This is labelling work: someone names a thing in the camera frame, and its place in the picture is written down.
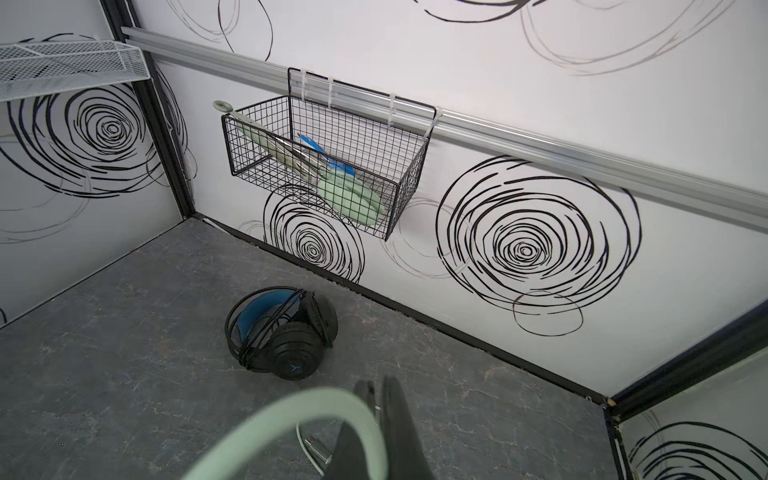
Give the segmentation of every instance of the white zip tie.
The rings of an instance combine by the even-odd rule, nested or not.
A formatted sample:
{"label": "white zip tie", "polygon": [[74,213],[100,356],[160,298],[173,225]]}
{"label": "white zip tie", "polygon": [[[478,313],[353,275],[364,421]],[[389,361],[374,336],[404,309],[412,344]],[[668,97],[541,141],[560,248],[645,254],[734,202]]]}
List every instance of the white zip tie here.
{"label": "white zip tie", "polygon": [[389,94],[389,118],[387,119],[387,126],[392,126],[392,116],[395,114],[395,94]]}
{"label": "white zip tie", "polygon": [[304,101],[304,88],[306,87],[306,69],[301,69],[301,100]]}
{"label": "white zip tie", "polygon": [[333,77],[328,77],[328,108],[331,108],[332,93],[333,93]]}
{"label": "white zip tie", "polygon": [[432,129],[435,128],[435,125],[437,125],[437,121],[440,120],[440,117],[442,117],[442,107],[437,107],[437,113],[432,119],[432,123],[429,125],[429,128],[427,128],[427,131],[424,134],[425,137],[428,137],[430,134],[432,134]]}

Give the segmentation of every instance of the white wall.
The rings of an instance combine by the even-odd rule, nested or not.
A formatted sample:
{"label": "white wall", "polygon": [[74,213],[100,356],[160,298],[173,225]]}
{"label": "white wall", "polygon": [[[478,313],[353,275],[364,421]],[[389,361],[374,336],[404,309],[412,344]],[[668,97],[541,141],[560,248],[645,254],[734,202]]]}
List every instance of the white wall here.
{"label": "white wall", "polygon": [[[231,176],[220,112],[211,104],[223,99],[243,107],[274,94],[176,65],[161,63],[160,67],[179,99],[190,131],[190,150],[198,160],[193,183],[198,211],[263,239],[269,192]],[[768,287],[768,260],[763,254],[768,249],[767,235],[635,198],[642,227],[638,247],[638,232],[633,230],[627,240],[624,223],[611,213],[616,210],[607,202],[588,189],[582,190],[581,183],[552,180],[537,188],[574,202],[588,215],[593,228],[604,222],[611,255],[629,246],[637,256],[619,281],[608,280],[606,284],[615,288],[598,301],[586,306],[588,302],[575,297],[584,305],[580,329],[559,337],[526,332],[515,322],[509,305],[505,308],[498,301],[509,299],[509,291],[496,285],[493,291],[499,292],[497,300],[483,300],[451,278],[437,254],[437,205],[457,178],[493,156],[433,140],[419,189],[400,220],[399,230],[386,243],[366,233],[350,237],[344,230],[339,234],[347,249],[364,256],[359,284],[608,395],[763,300]],[[539,174],[550,173],[524,165],[515,168],[514,178]],[[467,188],[465,182],[461,185],[460,189]],[[632,197],[609,187],[604,191],[626,216],[626,227],[636,229]],[[510,210],[500,207],[496,214]],[[564,218],[562,211],[556,215]],[[595,241],[602,244],[599,238]],[[291,242],[277,246],[298,251]],[[322,259],[304,258],[324,264]],[[346,262],[359,259],[355,256]],[[493,264],[504,269],[499,262]],[[608,264],[622,263],[612,260]],[[477,279],[470,278],[469,282],[479,285]],[[527,288],[544,285],[524,283]],[[575,313],[546,315],[544,322],[524,314],[518,320],[536,333],[564,333],[580,323]]]}
{"label": "white wall", "polygon": [[[768,4],[761,0],[546,0],[474,25],[425,10],[478,20],[512,7],[261,3],[274,33],[270,61],[279,65],[768,191],[761,141]],[[259,2],[134,4],[147,29],[259,59],[270,50]],[[237,5],[238,21],[230,22]]]}
{"label": "white wall", "polygon": [[627,420],[621,432],[633,469],[640,478],[670,468],[672,478],[764,480],[766,394],[768,350]]}
{"label": "white wall", "polygon": [[[2,8],[3,43],[111,37],[98,0]],[[8,321],[180,220],[126,85],[3,104],[0,149],[0,309]],[[103,170],[105,162],[132,169]]]}
{"label": "white wall", "polygon": [[[764,18],[762,3],[679,2],[690,3],[693,10],[686,12],[697,13],[688,13],[683,24],[665,29],[664,23],[676,18],[675,12],[680,14],[675,10],[678,4],[659,1],[641,11],[637,2],[622,2],[605,10],[612,12],[605,22],[582,19],[563,25],[566,13],[575,18],[573,9],[578,5],[610,5],[547,0],[496,22],[457,25],[424,12],[425,6],[435,12],[429,5],[458,5],[449,0],[262,2],[272,29],[258,2],[221,2],[220,28],[218,2],[213,0],[134,1],[142,24],[150,30],[255,58],[268,55],[273,31],[270,61],[282,65],[310,68],[540,133],[764,188],[760,182],[768,170],[758,160],[763,156],[758,130],[768,115],[763,91],[766,57],[759,47],[766,39],[758,20]],[[239,16],[233,16],[236,5]],[[627,20],[627,12],[634,16]],[[603,15],[593,8],[587,13]],[[569,30],[568,39],[573,41],[555,38],[568,50],[568,62],[577,56],[611,55],[612,48],[646,45],[641,39],[654,29],[662,28],[665,40],[655,46],[656,54],[640,47],[588,66],[555,65],[526,40],[530,25],[522,22],[530,15],[541,16],[541,21],[535,19],[541,35],[545,29],[589,27]],[[702,18],[712,22],[691,36],[696,25],[706,24],[699,23]],[[275,94],[179,66],[161,67],[179,98],[190,130],[190,150],[199,163],[193,184],[197,209],[275,243],[273,236],[264,236],[271,233],[269,192],[230,175],[220,112],[211,107],[220,99],[241,108]],[[548,219],[576,218],[592,232],[590,236],[581,228],[565,228],[568,247],[558,252],[573,258],[583,252],[583,241],[589,238],[595,252],[607,257],[596,253],[579,257],[588,259],[586,270],[560,272],[557,278],[568,284],[562,291],[553,278],[541,274],[514,278],[525,260],[519,253],[493,250],[494,245],[509,244],[505,242],[513,235],[504,234],[503,226],[520,214],[505,217],[515,207],[503,204],[496,205],[490,216],[499,222],[479,225],[474,250],[468,252],[471,266],[441,261],[439,247],[443,252],[452,248],[445,248],[445,242],[450,243],[446,229],[452,228],[445,218],[477,180],[467,172],[495,155],[434,140],[419,190],[387,243],[337,225],[335,233],[326,232],[331,233],[325,236],[329,240],[320,245],[325,250],[316,251],[343,253],[338,257],[343,264],[354,264],[345,271],[359,272],[362,264],[362,273],[350,278],[362,286],[607,395],[764,300],[767,235],[612,187],[592,188],[588,180],[531,165],[483,171],[493,171],[502,180],[552,176],[525,184],[550,198],[564,198],[584,213],[586,221],[562,205],[551,209],[553,203],[546,200],[534,201],[533,208]],[[508,161],[503,167],[513,164]],[[445,208],[438,215],[444,197]],[[458,226],[461,241],[468,238],[465,226]],[[484,232],[490,234],[479,240]],[[329,257],[313,257],[298,248],[311,236],[295,233],[297,237],[275,246],[339,272]],[[550,234],[550,240],[558,243],[556,237]],[[482,265],[498,274],[496,280],[482,272]],[[589,272],[588,277],[580,276],[583,272]],[[592,276],[600,282],[585,280]],[[538,298],[536,308],[518,311],[515,317],[511,304],[520,293],[540,292],[536,289],[557,289],[566,298]],[[578,308],[559,311],[564,309],[553,301],[572,301]]]}

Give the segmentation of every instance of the green handle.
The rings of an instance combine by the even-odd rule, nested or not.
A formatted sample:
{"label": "green handle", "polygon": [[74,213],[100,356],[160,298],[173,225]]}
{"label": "green handle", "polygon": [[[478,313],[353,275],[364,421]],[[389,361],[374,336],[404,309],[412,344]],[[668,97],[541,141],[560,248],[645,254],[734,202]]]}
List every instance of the green handle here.
{"label": "green handle", "polygon": [[370,480],[386,480],[386,446],[371,410],[352,393],[330,387],[294,393],[253,414],[198,460],[182,480],[226,480],[295,424],[325,418],[342,419],[355,429]]}
{"label": "green handle", "polygon": [[362,199],[367,200],[368,203],[376,208],[379,215],[386,214],[386,208],[382,204],[382,198],[379,194],[366,187],[361,180],[355,178],[353,175],[342,170],[333,170],[326,174],[326,180],[332,181],[336,186],[341,187],[344,190],[350,190],[354,194],[359,195]]}
{"label": "green handle", "polygon": [[367,227],[373,227],[379,221],[378,207],[371,206],[368,201],[351,190],[321,180],[317,182],[317,193],[336,212],[350,220],[362,223]]}

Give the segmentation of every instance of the headphone ear cup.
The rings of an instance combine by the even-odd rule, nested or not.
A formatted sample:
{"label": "headphone ear cup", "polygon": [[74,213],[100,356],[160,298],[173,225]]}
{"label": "headphone ear cup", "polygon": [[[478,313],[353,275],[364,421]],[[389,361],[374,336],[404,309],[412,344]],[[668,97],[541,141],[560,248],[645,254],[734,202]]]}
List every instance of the headphone ear cup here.
{"label": "headphone ear cup", "polygon": [[325,352],[315,329],[302,322],[288,322],[278,327],[266,350],[270,371],[284,380],[301,380],[312,375]]}
{"label": "headphone ear cup", "polygon": [[326,296],[310,292],[301,299],[299,312],[294,318],[315,327],[323,345],[326,348],[333,347],[333,340],[339,333],[339,321],[336,309]]}

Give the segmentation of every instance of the green plastic item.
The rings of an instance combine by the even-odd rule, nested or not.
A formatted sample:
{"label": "green plastic item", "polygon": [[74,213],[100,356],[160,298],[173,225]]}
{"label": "green plastic item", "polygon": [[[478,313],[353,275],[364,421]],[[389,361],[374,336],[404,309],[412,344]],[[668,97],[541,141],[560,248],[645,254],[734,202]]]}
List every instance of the green plastic item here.
{"label": "green plastic item", "polygon": [[317,193],[344,217],[373,227],[379,221],[378,206],[371,204],[351,190],[339,187],[329,181],[317,182]]}
{"label": "green plastic item", "polygon": [[366,185],[357,177],[346,173],[343,170],[329,171],[326,180],[332,181],[336,186],[345,190],[351,190],[358,194],[363,200],[367,200],[371,206],[375,206],[378,214],[386,214],[386,208],[382,204],[382,198],[378,193],[366,187]]}
{"label": "green plastic item", "polygon": [[367,227],[375,226],[380,216],[386,215],[386,207],[381,196],[367,187],[356,176],[350,175],[344,170],[323,167],[317,160],[313,162],[316,165],[312,165],[307,160],[297,158],[296,155],[298,154],[294,155],[290,146],[286,147],[280,141],[271,139],[266,134],[248,127],[249,124],[269,131],[254,119],[234,111],[232,105],[227,102],[215,101],[214,107],[219,111],[228,112],[232,117],[240,120],[242,123],[236,124],[238,130],[255,144],[263,147],[269,155],[298,172],[306,182],[316,186],[317,193],[337,213]]}
{"label": "green plastic item", "polygon": [[342,419],[355,429],[370,480],[386,480],[386,445],[376,418],[359,397],[330,387],[294,393],[254,413],[195,462],[182,480],[226,480],[297,423],[327,418]]}

